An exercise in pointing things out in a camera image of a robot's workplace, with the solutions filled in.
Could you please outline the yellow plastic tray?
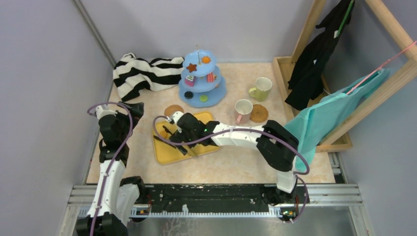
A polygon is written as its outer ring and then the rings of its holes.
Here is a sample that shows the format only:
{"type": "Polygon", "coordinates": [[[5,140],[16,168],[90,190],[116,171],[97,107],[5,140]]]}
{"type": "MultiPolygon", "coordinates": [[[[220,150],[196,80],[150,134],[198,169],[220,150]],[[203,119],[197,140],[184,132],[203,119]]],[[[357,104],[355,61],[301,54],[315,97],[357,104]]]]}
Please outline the yellow plastic tray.
{"type": "MultiPolygon", "coordinates": [[[[166,119],[158,118],[155,120],[155,124],[152,127],[152,137],[153,135],[160,135],[163,129],[163,125],[168,127],[171,131],[177,130],[175,124],[170,124],[166,119]]],[[[180,146],[173,148],[161,141],[158,141],[153,138],[153,149],[156,161],[161,165],[172,164],[175,162],[183,161],[193,157],[198,157],[206,155],[209,153],[216,152],[220,150],[220,147],[216,146],[204,146],[202,144],[195,144],[194,146],[180,146]]]]}

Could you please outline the green macaron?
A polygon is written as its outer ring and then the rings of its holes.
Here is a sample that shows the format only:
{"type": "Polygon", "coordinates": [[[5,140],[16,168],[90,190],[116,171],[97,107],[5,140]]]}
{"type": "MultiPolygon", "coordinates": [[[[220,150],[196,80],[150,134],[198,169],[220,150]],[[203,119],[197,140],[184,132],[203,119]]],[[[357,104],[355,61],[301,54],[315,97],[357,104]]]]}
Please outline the green macaron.
{"type": "Polygon", "coordinates": [[[200,100],[201,102],[207,102],[207,101],[208,101],[208,96],[207,96],[207,95],[201,95],[201,96],[199,97],[199,100],[200,100]]]}

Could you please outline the black macaron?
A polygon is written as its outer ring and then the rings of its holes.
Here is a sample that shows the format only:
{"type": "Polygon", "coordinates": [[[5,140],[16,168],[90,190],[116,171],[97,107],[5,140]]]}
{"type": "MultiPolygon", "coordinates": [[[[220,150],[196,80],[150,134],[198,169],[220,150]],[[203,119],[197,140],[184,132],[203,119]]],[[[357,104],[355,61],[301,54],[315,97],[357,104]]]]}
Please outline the black macaron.
{"type": "Polygon", "coordinates": [[[194,94],[191,91],[187,91],[187,92],[184,93],[184,98],[186,98],[186,99],[192,99],[193,96],[194,96],[194,94]]]}

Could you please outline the blue three-tier cake stand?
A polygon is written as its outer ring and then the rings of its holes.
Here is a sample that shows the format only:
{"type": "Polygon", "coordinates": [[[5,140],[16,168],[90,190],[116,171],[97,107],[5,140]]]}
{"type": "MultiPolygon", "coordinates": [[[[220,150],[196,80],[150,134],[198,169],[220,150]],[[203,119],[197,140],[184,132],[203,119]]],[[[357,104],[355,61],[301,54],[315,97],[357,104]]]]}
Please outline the blue three-tier cake stand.
{"type": "Polygon", "coordinates": [[[211,107],[218,104],[226,95],[226,83],[225,79],[221,74],[220,68],[217,66],[217,59],[211,51],[202,50],[197,48],[194,52],[189,53],[185,56],[183,65],[183,71],[181,72],[181,80],[179,82],[179,97],[180,99],[191,107],[204,108],[211,107]],[[201,63],[201,57],[211,57],[209,64],[201,63]],[[189,73],[186,67],[190,64],[197,64],[197,71],[189,73]],[[208,83],[206,75],[213,72],[216,75],[216,79],[213,83],[208,83]],[[189,87],[184,83],[184,78],[187,75],[196,77],[194,87],[189,87]],[[194,96],[192,99],[184,98],[184,93],[187,91],[193,92],[194,96]],[[201,102],[199,97],[201,95],[207,95],[208,101],[201,102]]]}

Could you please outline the purple triangular cake slice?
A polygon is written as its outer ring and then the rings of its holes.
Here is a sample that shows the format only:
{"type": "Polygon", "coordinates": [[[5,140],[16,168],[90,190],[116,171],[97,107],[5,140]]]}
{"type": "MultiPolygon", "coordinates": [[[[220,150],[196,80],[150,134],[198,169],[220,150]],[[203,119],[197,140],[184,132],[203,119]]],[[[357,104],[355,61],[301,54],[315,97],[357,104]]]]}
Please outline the purple triangular cake slice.
{"type": "Polygon", "coordinates": [[[196,81],[196,77],[192,76],[192,75],[187,75],[184,78],[184,83],[189,86],[189,87],[194,87],[195,85],[195,81],[196,81]]]}

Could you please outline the red striped cake slice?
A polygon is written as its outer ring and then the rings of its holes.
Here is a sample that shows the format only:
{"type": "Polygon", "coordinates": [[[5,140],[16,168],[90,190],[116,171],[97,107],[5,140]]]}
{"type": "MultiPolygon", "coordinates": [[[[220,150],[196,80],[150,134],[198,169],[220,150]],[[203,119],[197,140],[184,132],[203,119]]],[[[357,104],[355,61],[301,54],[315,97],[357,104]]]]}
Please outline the red striped cake slice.
{"type": "Polygon", "coordinates": [[[206,75],[206,80],[208,83],[213,83],[215,79],[216,79],[216,75],[213,72],[206,75]]]}

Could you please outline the brown star cookie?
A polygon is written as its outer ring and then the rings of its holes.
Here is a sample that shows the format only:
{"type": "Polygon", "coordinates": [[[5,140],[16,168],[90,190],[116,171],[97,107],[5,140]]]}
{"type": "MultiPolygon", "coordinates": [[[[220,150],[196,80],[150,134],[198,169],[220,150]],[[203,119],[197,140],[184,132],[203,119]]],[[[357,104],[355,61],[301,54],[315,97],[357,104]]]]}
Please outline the brown star cookie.
{"type": "Polygon", "coordinates": [[[192,64],[192,63],[190,63],[187,67],[186,67],[186,69],[188,70],[188,72],[189,73],[191,73],[191,72],[194,72],[194,71],[197,71],[197,64],[192,64]]]}

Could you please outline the orange flower cookie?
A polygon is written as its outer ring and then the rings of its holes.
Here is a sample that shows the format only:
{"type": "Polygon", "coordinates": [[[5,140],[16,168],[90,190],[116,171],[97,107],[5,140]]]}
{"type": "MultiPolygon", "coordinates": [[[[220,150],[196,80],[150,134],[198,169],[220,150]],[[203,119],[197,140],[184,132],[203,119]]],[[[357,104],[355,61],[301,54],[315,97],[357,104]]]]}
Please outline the orange flower cookie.
{"type": "Polygon", "coordinates": [[[209,64],[210,62],[211,62],[211,57],[209,57],[209,56],[201,57],[201,63],[209,64]]]}

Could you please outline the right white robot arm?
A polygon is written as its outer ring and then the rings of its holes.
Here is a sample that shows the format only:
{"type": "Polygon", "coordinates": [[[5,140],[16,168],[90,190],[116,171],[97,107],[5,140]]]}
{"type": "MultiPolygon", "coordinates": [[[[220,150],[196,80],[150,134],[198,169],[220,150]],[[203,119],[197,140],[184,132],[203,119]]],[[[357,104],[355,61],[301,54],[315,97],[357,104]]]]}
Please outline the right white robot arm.
{"type": "Polygon", "coordinates": [[[297,183],[295,162],[298,152],[298,139],[274,120],[258,126],[227,125],[219,121],[206,123],[191,113],[175,112],[165,118],[174,125],[175,131],[169,138],[163,138],[153,127],[155,135],[163,142],[187,154],[185,147],[195,145],[205,147],[237,146],[257,150],[265,161],[277,171],[277,197],[284,203],[295,198],[297,183]]]}

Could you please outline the black white striped cloth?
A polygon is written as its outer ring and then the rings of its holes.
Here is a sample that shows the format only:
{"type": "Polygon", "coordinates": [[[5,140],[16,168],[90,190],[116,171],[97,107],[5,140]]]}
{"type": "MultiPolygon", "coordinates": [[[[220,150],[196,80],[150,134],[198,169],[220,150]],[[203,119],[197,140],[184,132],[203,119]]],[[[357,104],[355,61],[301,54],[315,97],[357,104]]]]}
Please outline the black white striped cloth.
{"type": "Polygon", "coordinates": [[[162,91],[175,87],[181,80],[183,62],[183,57],[147,61],[134,53],[125,54],[113,69],[113,83],[121,101],[135,99],[145,89],[162,91]]]}

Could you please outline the pink mug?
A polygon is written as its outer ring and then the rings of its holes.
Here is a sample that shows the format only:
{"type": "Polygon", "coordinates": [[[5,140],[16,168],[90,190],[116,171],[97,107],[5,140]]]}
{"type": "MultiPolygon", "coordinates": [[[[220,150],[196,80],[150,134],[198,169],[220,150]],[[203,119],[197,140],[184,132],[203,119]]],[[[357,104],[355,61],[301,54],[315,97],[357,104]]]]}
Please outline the pink mug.
{"type": "Polygon", "coordinates": [[[235,120],[236,124],[244,124],[249,122],[251,113],[253,111],[253,104],[247,99],[238,100],[235,103],[235,120]]]}

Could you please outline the right woven round coaster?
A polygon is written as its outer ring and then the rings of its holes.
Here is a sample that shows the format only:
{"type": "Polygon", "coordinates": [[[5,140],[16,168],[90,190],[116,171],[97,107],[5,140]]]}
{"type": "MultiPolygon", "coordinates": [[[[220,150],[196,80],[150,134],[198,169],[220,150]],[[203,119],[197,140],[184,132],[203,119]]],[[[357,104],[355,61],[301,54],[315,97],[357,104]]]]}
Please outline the right woven round coaster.
{"type": "Polygon", "coordinates": [[[250,120],[255,123],[262,123],[268,119],[269,112],[266,107],[254,104],[250,115],[250,120]]]}

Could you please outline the teal hanging shirt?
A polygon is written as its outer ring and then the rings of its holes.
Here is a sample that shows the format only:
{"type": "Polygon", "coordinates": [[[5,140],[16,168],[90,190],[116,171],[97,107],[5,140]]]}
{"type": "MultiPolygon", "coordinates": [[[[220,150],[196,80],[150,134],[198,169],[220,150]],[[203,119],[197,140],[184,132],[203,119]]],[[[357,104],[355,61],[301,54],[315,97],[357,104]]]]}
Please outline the teal hanging shirt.
{"type": "Polygon", "coordinates": [[[316,145],[328,133],[343,122],[368,98],[390,75],[389,69],[380,69],[369,78],[362,77],[311,107],[303,109],[294,119],[284,125],[299,141],[298,152],[311,164],[316,153],[316,145]]]}

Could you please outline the black hanging garment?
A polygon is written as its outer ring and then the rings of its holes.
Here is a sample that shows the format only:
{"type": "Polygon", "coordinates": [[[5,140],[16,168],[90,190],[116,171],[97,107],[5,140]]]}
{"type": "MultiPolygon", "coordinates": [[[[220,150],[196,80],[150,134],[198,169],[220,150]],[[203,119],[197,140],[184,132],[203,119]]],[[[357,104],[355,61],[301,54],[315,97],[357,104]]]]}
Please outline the black hanging garment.
{"type": "Polygon", "coordinates": [[[300,54],[288,89],[291,93],[285,102],[294,109],[305,109],[310,100],[316,99],[323,92],[321,79],[326,63],[334,52],[346,24],[349,24],[354,8],[354,0],[340,1],[324,19],[315,26],[324,31],[318,34],[300,54]]]}

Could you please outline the pink clothes hanger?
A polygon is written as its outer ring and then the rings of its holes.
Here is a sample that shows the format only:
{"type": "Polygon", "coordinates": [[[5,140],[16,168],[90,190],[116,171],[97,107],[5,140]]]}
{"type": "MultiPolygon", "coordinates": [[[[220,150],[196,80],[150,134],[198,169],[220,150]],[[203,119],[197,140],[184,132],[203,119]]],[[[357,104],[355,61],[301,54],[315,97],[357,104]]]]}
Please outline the pink clothes hanger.
{"type": "Polygon", "coordinates": [[[351,94],[354,90],[356,90],[358,87],[360,87],[363,83],[365,83],[371,76],[373,76],[375,73],[379,72],[383,69],[384,66],[392,62],[394,59],[399,57],[400,55],[404,54],[406,51],[411,49],[414,45],[416,45],[417,41],[414,41],[409,46],[407,46],[405,49],[401,50],[399,53],[391,57],[390,59],[386,60],[384,63],[382,63],[379,67],[377,67],[375,70],[373,70],[371,73],[366,75],[363,79],[361,79],[358,83],[356,83],[354,86],[349,87],[344,93],[346,95],[351,94]]]}

